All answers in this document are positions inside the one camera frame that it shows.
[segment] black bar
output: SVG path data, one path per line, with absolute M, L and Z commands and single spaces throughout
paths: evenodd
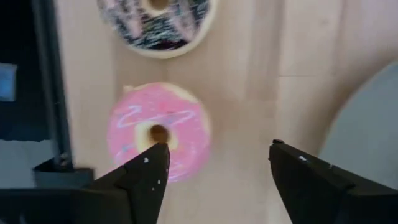
M 53 0 L 32 0 L 54 166 L 73 169 Z

